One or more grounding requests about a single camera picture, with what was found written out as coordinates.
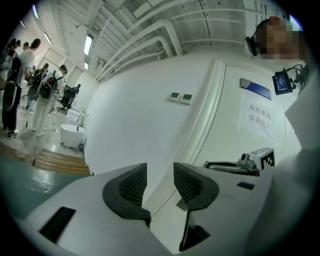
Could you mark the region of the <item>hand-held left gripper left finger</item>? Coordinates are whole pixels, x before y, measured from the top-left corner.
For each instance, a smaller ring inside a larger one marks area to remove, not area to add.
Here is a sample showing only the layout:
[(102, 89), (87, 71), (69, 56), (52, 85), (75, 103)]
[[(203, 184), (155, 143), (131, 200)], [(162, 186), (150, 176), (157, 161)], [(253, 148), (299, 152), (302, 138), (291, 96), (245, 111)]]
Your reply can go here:
[(66, 250), (159, 250), (143, 209), (145, 163), (76, 180), (40, 204), (26, 221)]

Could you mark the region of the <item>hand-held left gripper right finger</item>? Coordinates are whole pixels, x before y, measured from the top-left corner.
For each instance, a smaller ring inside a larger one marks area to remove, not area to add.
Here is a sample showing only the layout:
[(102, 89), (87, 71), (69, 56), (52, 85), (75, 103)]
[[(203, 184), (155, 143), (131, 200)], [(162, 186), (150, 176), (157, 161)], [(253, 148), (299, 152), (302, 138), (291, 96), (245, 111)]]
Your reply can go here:
[(273, 168), (259, 177), (174, 164), (174, 185), (187, 206), (182, 239), (246, 241), (264, 207)]

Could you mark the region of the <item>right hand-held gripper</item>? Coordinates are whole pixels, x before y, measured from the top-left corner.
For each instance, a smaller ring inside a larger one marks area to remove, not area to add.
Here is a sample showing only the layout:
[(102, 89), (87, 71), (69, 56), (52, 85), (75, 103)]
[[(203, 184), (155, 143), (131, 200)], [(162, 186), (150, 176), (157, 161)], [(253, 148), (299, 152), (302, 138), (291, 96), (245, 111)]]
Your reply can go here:
[(240, 174), (242, 167), (249, 173), (255, 173), (259, 176), (260, 172), (274, 166), (274, 149), (263, 147), (250, 153), (243, 153), (237, 163), (229, 161), (207, 161), (204, 168), (223, 173)]

